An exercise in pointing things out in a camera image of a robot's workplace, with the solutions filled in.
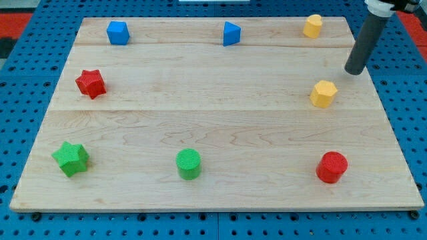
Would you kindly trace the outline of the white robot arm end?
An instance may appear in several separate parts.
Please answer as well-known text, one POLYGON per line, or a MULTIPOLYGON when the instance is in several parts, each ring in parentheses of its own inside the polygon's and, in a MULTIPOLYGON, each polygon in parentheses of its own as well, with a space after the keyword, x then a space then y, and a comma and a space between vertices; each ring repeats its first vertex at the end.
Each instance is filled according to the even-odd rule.
POLYGON ((368 11, 377 17, 391 17, 395 12, 414 13, 422 0, 364 0, 368 11))

